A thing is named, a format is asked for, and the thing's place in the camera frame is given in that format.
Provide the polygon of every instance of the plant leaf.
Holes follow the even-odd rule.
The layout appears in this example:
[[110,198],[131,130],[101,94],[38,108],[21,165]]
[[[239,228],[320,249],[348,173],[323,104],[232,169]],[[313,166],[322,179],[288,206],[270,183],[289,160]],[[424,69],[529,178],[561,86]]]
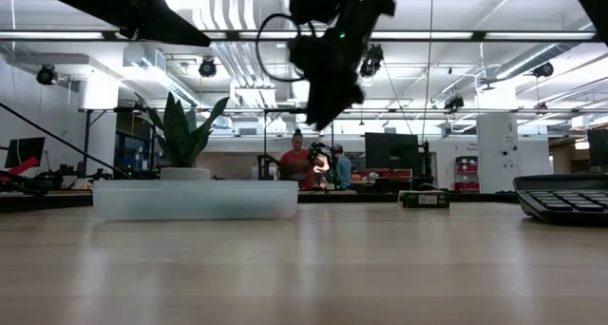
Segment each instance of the plant leaf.
[[148,108],[147,111],[148,111],[148,117],[150,117],[150,120],[152,120],[152,125],[154,125],[158,129],[164,131],[164,125],[162,124],[161,117],[156,112],[156,110]]
[[188,157],[187,161],[193,163],[200,152],[207,146],[209,142],[209,135],[211,134],[211,125],[226,109],[228,105],[229,97],[222,98],[219,100],[211,110],[209,118],[188,137]]
[[158,140],[159,146],[161,147],[162,152],[164,152],[164,155],[166,155],[167,158],[169,158],[169,161],[174,166],[179,166],[180,158],[178,156],[176,156],[176,153],[171,148],[171,146],[169,146],[169,143],[167,143],[166,140],[162,136],[157,136],[156,139]]
[[148,123],[157,127],[158,129],[162,130],[162,121],[161,121],[161,117],[159,117],[158,112],[156,112],[155,109],[150,108],[148,106],[147,102],[145,101],[145,99],[142,96],[140,96],[139,93],[135,93],[135,95],[140,100],[140,103],[142,104],[142,106],[145,107],[145,111],[147,113],[147,118],[145,118],[145,120]]
[[167,97],[167,105],[164,109],[162,123],[162,131],[167,143],[175,147],[177,155],[181,159],[187,157],[188,152],[185,151],[185,145],[190,135],[188,120],[186,120],[186,115],[183,114],[181,103],[175,103],[175,99],[171,93]]
[[197,130],[197,111],[195,109],[186,112],[186,120],[188,120],[188,130],[190,132]]

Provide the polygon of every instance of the rectangular planter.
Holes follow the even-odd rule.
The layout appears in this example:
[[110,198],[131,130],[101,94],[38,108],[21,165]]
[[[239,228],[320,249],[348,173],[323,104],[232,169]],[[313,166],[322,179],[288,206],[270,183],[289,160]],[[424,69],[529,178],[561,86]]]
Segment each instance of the rectangular planter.
[[104,220],[280,219],[297,195],[297,182],[98,181],[93,206]]

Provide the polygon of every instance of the table surface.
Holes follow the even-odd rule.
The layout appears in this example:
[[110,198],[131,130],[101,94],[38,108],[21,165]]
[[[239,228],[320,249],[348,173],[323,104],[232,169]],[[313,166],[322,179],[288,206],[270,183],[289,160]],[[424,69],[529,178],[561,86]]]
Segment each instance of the table surface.
[[517,205],[301,205],[295,220],[0,215],[16,324],[605,324],[608,231]]

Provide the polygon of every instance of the person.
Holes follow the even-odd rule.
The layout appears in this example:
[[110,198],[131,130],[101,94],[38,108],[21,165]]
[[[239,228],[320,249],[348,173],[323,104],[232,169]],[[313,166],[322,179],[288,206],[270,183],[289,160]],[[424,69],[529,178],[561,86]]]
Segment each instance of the person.
[[281,178],[298,181],[300,189],[313,189],[313,168],[320,164],[318,159],[309,160],[309,151],[304,148],[304,136],[300,129],[292,136],[292,150],[281,157]]
[[340,178],[340,187],[342,189],[347,189],[351,187],[351,159],[344,155],[344,147],[342,147],[340,144],[335,146],[335,155],[338,157],[336,170],[338,173],[338,178]]

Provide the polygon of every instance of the black monitor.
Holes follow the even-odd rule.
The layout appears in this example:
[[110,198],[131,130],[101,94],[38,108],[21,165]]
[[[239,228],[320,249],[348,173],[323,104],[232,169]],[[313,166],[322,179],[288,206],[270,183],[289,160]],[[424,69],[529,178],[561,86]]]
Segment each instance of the black monitor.
[[6,168],[13,168],[28,159],[36,158],[38,159],[38,164],[35,167],[39,167],[44,148],[45,138],[10,140],[9,154],[4,166]]
[[365,166],[376,169],[420,170],[417,135],[365,133]]
[[589,142],[589,164],[592,166],[608,165],[608,130],[587,131]]

